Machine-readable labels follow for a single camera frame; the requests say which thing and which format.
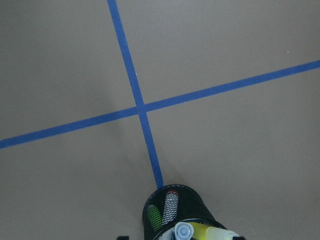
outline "pen holder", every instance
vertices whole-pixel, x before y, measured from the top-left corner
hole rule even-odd
[[[198,193],[181,184],[166,185],[156,190],[144,205],[142,221],[144,240],[157,240],[178,222],[226,229],[215,220]]]

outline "floor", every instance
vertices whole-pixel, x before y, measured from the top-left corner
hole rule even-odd
[[[157,186],[107,2],[0,5],[0,239],[143,239]],[[247,240],[317,239],[320,2],[117,5],[164,184]]]

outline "green highlighter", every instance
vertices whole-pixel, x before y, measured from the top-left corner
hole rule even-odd
[[[155,205],[149,205],[146,215],[151,223],[153,230],[156,232],[162,227],[162,216],[159,209]]]

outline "mesh cup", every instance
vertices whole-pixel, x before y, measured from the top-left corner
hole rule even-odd
[[[181,185],[166,185],[146,201],[142,222],[144,240],[157,240],[178,222],[196,222],[226,229],[209,212],[198,193]]]

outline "gray floor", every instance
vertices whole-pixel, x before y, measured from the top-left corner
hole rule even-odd
[[[134,107],[105,1],[2,1],[0,139]],[[320,2],[119,0],[145,103],[320,59]],[[320,235],[320,69],[148,113],[165,184],[248,240]],[[0,150],[0,239],[143,239],[138,116]]]

